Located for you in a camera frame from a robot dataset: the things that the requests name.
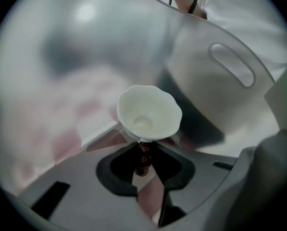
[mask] white surface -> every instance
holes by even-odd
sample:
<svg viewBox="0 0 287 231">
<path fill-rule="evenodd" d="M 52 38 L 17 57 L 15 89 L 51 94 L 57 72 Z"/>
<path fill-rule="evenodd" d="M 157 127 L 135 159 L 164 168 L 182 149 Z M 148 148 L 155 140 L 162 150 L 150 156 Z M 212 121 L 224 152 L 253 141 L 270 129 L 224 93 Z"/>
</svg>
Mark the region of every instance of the white surface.
<svg viewBox="0 0 287 231">
<path fill-rule="evenodd" d="M 140 141 L 172 136 L 182 119 L 182 110 L 174 98 L 155 86 L 130 87 L 120 96 L 117 114 L 129 135 Z"/>
<path fill-rule="evenodd" d="M 174 0 L 171 6 L 177 8 Z M 287 68 L 287 25 L 270 0 L 206 0 L 204 10 L 208 21 L 238 37 L 280 78 Z"/>
<path fill-rule="evenodd" d="M 197 151 L 215 155 L 238 157 L 240 152 L 251 146 L 257 146 L 263 139 L 275 135 L 279 131 L 277 121 L 271 110 L 266 110 L 260 117 L 260 123 L 244 126 L 227 134 L 225 141 L 205 146 Z"/>
</svg>

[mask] pink object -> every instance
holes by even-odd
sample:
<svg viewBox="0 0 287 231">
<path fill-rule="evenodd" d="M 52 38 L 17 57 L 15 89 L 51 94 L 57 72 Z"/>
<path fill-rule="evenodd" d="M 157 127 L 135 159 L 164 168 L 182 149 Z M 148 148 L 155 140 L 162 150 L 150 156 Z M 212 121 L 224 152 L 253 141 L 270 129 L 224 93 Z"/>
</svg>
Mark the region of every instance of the pink object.
<svg viewBox="0 0 287 231">
<path fill-rule="evenodd" d="M 98 149 L 106 148 L 109 146 L 127 143 L 126 139 L 118 130 L 111 130 L 98 140 L 92 142 L 87 146 L 87 152 L 95 151 Z"/>
<path fill-rule="evenodd" d="M 34 133 L 34 136 L 32 136 L 31 146 L 38 148 L 48 136 L 47 129 L 44 126 L 39 127 Z"/>
<path fill-rule="evenodd" d="M 81 147 L 81 139 L 76 129 L 71 128 L 53 141 L 52 151 L 56 162 L 75 154 Z"/>
<path fill-rule="evenodd" d="M 84 119 L 90 115 L 97 113 L 101 109 L 101 104 L 98 99 L 91 99 L 80 104 L 76 109 L 77 119 Z"/>
<path fill-rule="evenodd" d="M 62 98 L 56 100 L 52 104 L 52 111 L 53 112 L 59 112 L 60 110 L 66 108 L 67 105 L 68 105 L 68 99 L 66 97 L 62 97 Z"/>
<path fill-rule="evenodd" d="M 196 149 L 195 144 L 185 135 L 182 135 L 179 139 L 180 146 L 183 149 L 193 151 Z"/>
<path fill-rule="evenodd" d="M 119 122 L 119 118 L 116 113 L 116 105 L 113 105 L 112 107 L 109 108 L 109 114 L 114 121 Z"/>
<path fill-rule="evenodd" d="M 157 142 L 162 142 L 162 143 L 165 143 L 165 144 L 175 145 L 175 142 L 174 142 L 174 140 L 171 137 L 159 140 Z"/>
<path fill-rule="evenodd" d="M 155 175 L 138 192 L 138 204 L 150 218 L 152 218 L 155 213 L 161 209 L 163 193 L 164 186 L 158 175 Z"/>
</svg>

